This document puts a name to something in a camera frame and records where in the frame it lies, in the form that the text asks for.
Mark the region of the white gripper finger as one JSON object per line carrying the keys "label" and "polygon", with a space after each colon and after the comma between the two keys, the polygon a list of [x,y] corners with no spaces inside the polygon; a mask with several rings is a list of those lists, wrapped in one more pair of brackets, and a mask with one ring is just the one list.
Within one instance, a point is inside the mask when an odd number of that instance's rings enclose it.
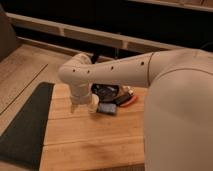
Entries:
{"label": "white gripper finger", "polygon": [[74,105],[73,104],[71,104],[71,107],[70,107],[70,111],[71,111],[71,113],[73,113],[74,112]]}

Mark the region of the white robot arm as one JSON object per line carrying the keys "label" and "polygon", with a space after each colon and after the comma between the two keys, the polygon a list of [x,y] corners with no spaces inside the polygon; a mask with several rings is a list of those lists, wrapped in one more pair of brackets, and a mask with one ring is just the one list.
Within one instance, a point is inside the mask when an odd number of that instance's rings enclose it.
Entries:
{"label": "white robot arm", "polygon": [[59,69],[73,104],[89,85],[146,87],[146,171],[213,171],[213,52],[178,49],[93,64],[81,53]]}

